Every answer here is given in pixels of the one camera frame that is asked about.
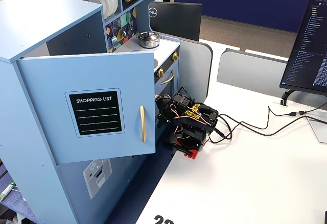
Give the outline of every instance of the black cable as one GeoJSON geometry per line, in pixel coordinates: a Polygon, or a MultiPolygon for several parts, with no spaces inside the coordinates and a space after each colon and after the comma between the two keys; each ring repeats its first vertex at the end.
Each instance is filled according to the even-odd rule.
{"type": "Polygon", "coordinates": [[[324,104],[322,104],[320,107],[315,108],[315,109],[312,109],[312,110],[309,110],[309,111],[306,111],[305,113],[310,113],[310,112],[316,111],[317,109],[322,108],[322,107],[325,106],[326,104],[327,104],[327,103],[324,103],[324,104]]]}
{"type": "Polygon", "coordinates": [[[309,110],[309,111],[298,111],[298,112],[291,112],[291,113],[287,113],[287,114],[279,114],[279,115],[277,115],[277,114],[275,114],[271,109],[270,109],[270,111],[273,113],[273,115],[275,115],[275,116],[277,116],[277,117],[285,116],[285,115],[288,115],[288,116],[305,115],[306,113],[310,113],[310,112],[316,111],[316,110],[319,109],[319,108],[322,108],[322,107],[325,106],[326,104],[327,104],[327,102],[324,103],[324,104],[322,104],[320,107],[315,108],[315,109],[312,109],[312,110],[309,110]]]}
{"type": "Polygon", "coordinates": [[[181,90],[183,90],[183,91],[186,93],[186,95],[188,95],[189,99],[192,100],[190,94],[185,90],[184,87],[181,87],[181,88],[178,90],[178,92],[172,96],[172,98],[174,98],[177,94],[179,94],[179,93],[181,92],[181,90]]]}
{"type": "MultiPolygon", "coordinates": [[[[300,119],[302,119],[302,118],[310,118],[310,119],[312,119],[312,120],[314,120],[314,121],[317,121],[317,122],[320,122],[320,123],[323,123],[323,124],[327,125],[327,122],[325,122],[325,121],[323,121],[323,120],[320,120],[320,119],[317,119],[317,118],[313,118],[313,117],[310,117],[310,116],[306,116],[306,115],[304,114],[304,116],[299,117],[299,118],[293,120],[292,122],[288,123],[287,125],[283,126],[282,128],[280,128],[279,130],[275,131],[275,132],[272,133],[272,134],[263,134],[263,133],[261,133],[261,132],[258,132],[258,131],[256,131],[256,130],[250,128],[250,127],[254,127],[254,128],[257,128],[257,129],[261,129],[261,130],[264,130],[264,129],[267,129],[267,128],[268,128],[268,125],[269,125],[269,114],[270,114],[270,112],[273,113],[273,111],[272,111],[269,107],[268,107],[268,109],[269,109],[269,110],[268,110],[267,126],[266,126],[265,128],[259,128],[259,127],[256,127],[256,126],[253,126],[253,125],[250,125],[250,124],[248,124],[248,123],[246,123],[246,122],[244,122],[244,121],[238,122],[237,120],[233,119],[232,117],[228,116],[227,114],[219,114],[218,117],[221,117],[221,118],[222,118],[222,116],[226,116],[227,118],[229,118],[229,119],[233,120],[234,122],[236,122],[237,125],[236,125],[232,130],[229,129],[229,134],[228,134],[227,136],[222,136],[223,138],[222,138],[221,140],[219,140],[219,141],[215,141],[215,142],[214,142],[214,141],[212,141],[211,138],[209,137],[211,143],[216,144],[216,143],[219,143],[219,142],[225,140],[226,137],[228,137],[229,135],[232,135],[233,131],[234,131],[234,130],[236,129],[236,127],[238,127],[239,125],[242,125],[243,127],[247,128],[248,130],[250,130],[250,131],[252,131],[252,132],[254,132],[254,133],[256,133],[256,134],[259,134],[259,135],[261,135],[261,136],[273,136],[273,135],[276,135],[278,132],[282,131],[283,129],[285,129],[285,128],[288,127],[289,125],[295,123],[296,121],[298,121],[298,120],[300,120],[300,119]]],[[[226,120],[224,120],[224,122],[226,123],[227,127],[230,128],[230,126],[228,125],[228,123],[226,122],[226,120]]]]}

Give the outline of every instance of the dell logo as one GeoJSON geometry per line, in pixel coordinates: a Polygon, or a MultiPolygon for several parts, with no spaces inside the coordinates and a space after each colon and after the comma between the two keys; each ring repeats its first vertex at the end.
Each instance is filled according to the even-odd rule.
{"type": "Polygon", "coordinates": [[[149,10],[150,17],[156,17],[158,15],[158,11],[155,8],[150,8],[149,10]]]}

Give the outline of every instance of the desk surface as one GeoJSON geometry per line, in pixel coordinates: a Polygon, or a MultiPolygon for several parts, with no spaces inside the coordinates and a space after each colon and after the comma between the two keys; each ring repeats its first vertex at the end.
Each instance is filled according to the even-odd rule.
{"type": "MultiPolygon", "coordinates": [[[[206,105],[257,126],[265,126],[267,106],[279,114],[310,108],[284,108],[274,103],[278,98],[221,83],[211,91],[206,105]]],[[[272,116],[266,132],[293,119],[272,116]]],[[[221,123],[218,128],[227,132],[221,123]]],[[[306,119],[272,137],[239,127],[232,141],[208,142],[196,160],[177,152],[137,223],[153,224],[157,215],[175,224],[324,223],[326,165],[327,145],[317,141],[306,119]]]]}

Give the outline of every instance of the black chalkboard label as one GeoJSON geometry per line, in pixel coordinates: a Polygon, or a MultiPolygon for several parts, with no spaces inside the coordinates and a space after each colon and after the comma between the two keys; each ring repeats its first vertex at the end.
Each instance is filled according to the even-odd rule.
{"type": "Polygon", "coordinates": [[[69,99],[81,136],[122,131],[117,91],[70,94],[69,99]]]}

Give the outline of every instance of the door handle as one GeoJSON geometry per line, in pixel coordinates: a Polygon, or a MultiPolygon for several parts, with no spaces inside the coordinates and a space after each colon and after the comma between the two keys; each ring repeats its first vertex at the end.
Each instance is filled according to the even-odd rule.
{"type": "Polygon", "coordinates": [[[172,70],[172,76],[169,79],[167,79],[166,81],[163,81],[161,84],[164,85],[166,83],[171,82],[174,77],[175,77],[175,72],[174,72],[174,70],[172,70]]]}
{"type": "Polygon", "coordinates": [[[145,123],[145,108],[140,106],[139,113],[141,114],[141,125],[142,125],[142,142],[147,141],[147,126],[145,123]]]}

